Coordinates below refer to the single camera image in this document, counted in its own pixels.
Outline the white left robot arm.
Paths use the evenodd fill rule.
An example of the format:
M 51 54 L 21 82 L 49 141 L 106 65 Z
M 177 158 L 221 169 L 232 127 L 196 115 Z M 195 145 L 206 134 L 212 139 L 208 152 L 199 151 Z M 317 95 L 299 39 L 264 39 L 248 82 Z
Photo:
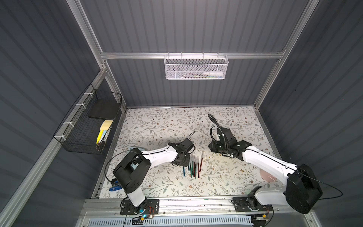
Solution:
M 142 209 L 146 204 L 146 197 L 141 189 L 148 171 L 156 166 L 171 163 L 175 166 L 188 166 L 191 154 L 195 150 L 193 142 L 186 138 L 179 143 L 169 143 L 156 150 L 133 148 L 114 168 L 113 175 L 124 189 L 131 204 Z

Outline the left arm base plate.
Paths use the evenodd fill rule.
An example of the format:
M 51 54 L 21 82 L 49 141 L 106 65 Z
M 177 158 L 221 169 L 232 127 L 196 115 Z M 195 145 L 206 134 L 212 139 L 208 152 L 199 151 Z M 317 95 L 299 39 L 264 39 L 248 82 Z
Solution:
M 146 199 L 141 205 L 134 206 L 129 198 L 122 200 L 120 215 L 154 215 L 158 214 L 159 199 Z

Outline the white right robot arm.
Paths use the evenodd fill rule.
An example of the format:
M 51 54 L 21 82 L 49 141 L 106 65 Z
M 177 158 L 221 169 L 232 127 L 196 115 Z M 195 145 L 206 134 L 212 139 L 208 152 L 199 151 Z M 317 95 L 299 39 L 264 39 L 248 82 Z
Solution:
M 252 189 L 245 200 L 251 211 L 267 205 L 288 205 L 299 213 L 307 214 L 322 197 L 322 189 L 308 165 L 297 166 L 282 161 L 249 142 L 237 141 L 228 128 L 217 127 L 216 134 L 218 139 L 213 138 L 209 144 L 212 152 L 252 164 L 282 184 L 275 188 L 257 186 Z

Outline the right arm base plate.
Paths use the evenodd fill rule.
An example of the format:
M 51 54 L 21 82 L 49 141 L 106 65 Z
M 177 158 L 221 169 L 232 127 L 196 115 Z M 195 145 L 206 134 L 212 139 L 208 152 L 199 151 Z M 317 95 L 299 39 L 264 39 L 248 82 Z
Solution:
M 261 205 L 254 197 L 240 196 L 231 199 L 236 212 L 264 212 L 269 214 L 273 207 L 271 205 Z

